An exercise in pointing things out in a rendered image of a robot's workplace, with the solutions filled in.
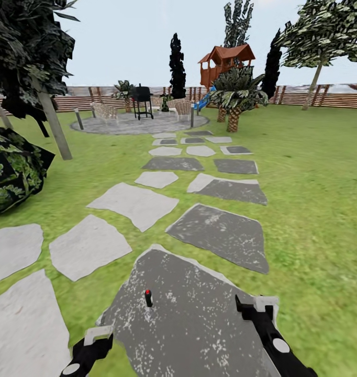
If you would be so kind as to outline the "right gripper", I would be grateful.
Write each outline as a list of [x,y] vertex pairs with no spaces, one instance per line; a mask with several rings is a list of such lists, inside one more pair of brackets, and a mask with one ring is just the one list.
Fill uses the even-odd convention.
[[257,312],[256,308],[250,304],[242,304],[240,300],[236,300],[237,311],[242,313],[243,320],[251,320],[254,327],[257,327],[263,322],[272,323],[273,320],[273,306],[265,306],[263,312]]

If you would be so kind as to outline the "pesticide atomizer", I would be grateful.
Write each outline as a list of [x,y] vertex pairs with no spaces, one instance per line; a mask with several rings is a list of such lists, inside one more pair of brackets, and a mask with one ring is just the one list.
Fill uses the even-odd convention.
[[147,302],[148,307],[151,307],[153,305],[151,296],[152,296],[151,291],[146,291],[144,293],[144,297],[146,298],[146,302]]

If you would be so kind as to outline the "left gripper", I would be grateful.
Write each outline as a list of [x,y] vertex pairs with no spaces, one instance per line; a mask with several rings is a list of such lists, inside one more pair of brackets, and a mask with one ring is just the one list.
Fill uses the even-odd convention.
[[92,345],[84,346],[82,341],[77,342],[73,347],[73,357],[77,358],[80,354],[86,353],[92,357],[95,362],[98,359],[104,359],[109,349],[112,348],[114,334],[108,335],[108,339],[98,339]]

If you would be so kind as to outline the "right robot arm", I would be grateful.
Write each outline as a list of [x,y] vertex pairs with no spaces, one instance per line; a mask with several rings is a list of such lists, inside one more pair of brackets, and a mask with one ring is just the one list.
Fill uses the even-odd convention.
[[305,365],[292,353],[273,320],[273,305],[279,304],[277,296],[254,296],[255,304],[242,304],[236,300],[237,311],[243,320],[251,320],[263,343],[263,359],[272,377],[317,377],[312,368]]

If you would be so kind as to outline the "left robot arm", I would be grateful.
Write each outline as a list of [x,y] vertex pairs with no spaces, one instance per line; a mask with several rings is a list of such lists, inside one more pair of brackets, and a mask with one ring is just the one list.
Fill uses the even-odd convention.
[[[74,345],[74,359],[62,370],[60,377],[81,377],[84,373],[89,373],[93,363],[98,359],[104,359],[108,350],[112,348],[114,338],[112,326],[94,326],[89,331],[90,333],[84,338],[84,345],[82,341]],[[95,340],[96,336],[101,335],[108,335],[108,339]]]

